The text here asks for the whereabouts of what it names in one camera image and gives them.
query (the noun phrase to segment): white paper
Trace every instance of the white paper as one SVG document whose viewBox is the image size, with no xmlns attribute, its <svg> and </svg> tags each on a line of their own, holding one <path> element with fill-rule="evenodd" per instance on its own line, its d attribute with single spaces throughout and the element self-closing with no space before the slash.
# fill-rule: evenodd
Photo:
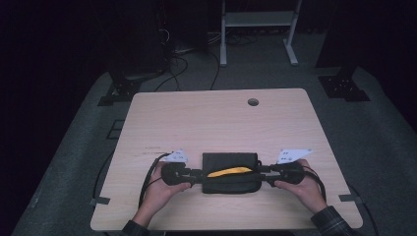
<svg viewBox="0 0 417 236">
<path fill-rule="evenodd" d="M 178 150 L 170 153 L 169 155 L 163 157 L 161 159 L 161 161 L 166 161 L 166 162 L 187 162 L 188 161 L 188 157 L 185 154 L 184 150 L 178 149 Z"/>
<path fill-rule="evenodd" d="M 277 164 L 294 162 L 313 152 L 311 149 L 282 149 L 279 153 Z"/>
</svg>

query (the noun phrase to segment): gray carpet floor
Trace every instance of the gray carpet floor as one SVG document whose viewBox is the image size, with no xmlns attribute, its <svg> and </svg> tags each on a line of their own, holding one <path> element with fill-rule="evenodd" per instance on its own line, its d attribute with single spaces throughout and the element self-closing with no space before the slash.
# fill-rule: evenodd
<svg viewBox="0 0 417 236">
<path fill-rule="evenodd" d="M 328 137 L 346 181 L 366 203 L 380 235 L 414 235 L 417 232 L 417 136 L 385 96 L 378 81 L 358 68 L 353 76 L 371 101 L 346 102 L 328 98 L 318 75 L 335 69 L 315 69 L 324 34 L 296 34 L 294 51 L 300 64 L 292 67 L 282 45 L 284 35 L 260 36 L 242 47 L 228 47 L 228 66 L 220 68 L 213 89 L 305 89 Z M 219 47 L 210 49 L 217 57 Z M 181 56 L 188 69 L 179 75 L 181 90 L 207 90 L 217 65 L 210 54 Z M 172 61 L 172 72 L 185 64 Z M 141 92 L 153 92 L 165 79 L 143 83 Z M 37 191 L 22 215 L 14 235 L 103 235 L 89 227 L 93 207 L 89 204 L 100 167 L 115 149 L 117 140 L 107 135 L 118 119 L 125 119 L 129 102 L 97 106 L 111 85 L 103 74 L 91 88 Z M 175 81 L 160 88 L 177 90 Z M 97 190 L 107 167 L 98 179 Z M 363 235 L 375 235 L 370 216 L 359 205 L 364 219 Z M 295 235 L 319 235 L 315 229 L 293 231 Z"/>
</svg>

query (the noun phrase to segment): light wood tabletop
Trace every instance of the light wood tabletop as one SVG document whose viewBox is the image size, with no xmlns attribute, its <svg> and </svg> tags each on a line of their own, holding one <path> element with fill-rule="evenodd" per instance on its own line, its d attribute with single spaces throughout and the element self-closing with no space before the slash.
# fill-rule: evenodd
<svg viewBox="0 0 417 236">
<path fill-rule="evenodd" d="M 258 101 L 250 105 L 249 99 Z M 138 93 L 133 98 L 90 226 L 121 230 L 138 207 L 153 161 L 177 149 L 187 167 L 201 169 L 203 152 L 256 152 L 275 164 L 282 149 L 310 148 L 305 156 L 326 186 L 328 204 L 353 228 L 362 226 L 307 93 L 301 88 Z M 207 195 L 196 184 L 173 197 L 150 230 L 273 230 L 314 228 L 312 214 L 290 193 L 268 183 L 256 193 Z"/>
</svg>

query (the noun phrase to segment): black case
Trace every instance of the black case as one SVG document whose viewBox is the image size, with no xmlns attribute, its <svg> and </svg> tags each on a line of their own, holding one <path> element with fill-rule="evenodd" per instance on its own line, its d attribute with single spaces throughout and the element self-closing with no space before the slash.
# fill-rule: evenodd
<svg viewBox="0 0 417 236">
<path fill-rule="evenodd" d="M 205 194 L 246 194 L 257 192 L 262 185 L 257 170 L 258 155 L 256 153 L 203 153 L 203 193 Z M 252 171 L 233 173 L 218 177 L 207 177 L 212 172 L 247 167 Z"/>
</svg>

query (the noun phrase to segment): person's left hand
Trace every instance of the person's left hand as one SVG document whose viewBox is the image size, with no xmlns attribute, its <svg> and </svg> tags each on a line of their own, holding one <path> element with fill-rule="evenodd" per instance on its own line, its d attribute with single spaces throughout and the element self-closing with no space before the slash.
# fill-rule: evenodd
<svg viewBox="0 0 417 236">
<path fill-rule="evenodd" d="M 169 200 L 179 192 L 183 192 L 191 188 L 190 183 L 181 183 L 175 186 L 168 186 L 161 179 L 161 168 L 166 164 L 160 161 L 153 171 L 149 180 L 149 186 L 145 193 L 144 201 L 139 207 L 137 213 L 133 217 L 133 221 L 148 227 L 153 216 L 169 202 Z"/>
</svg>

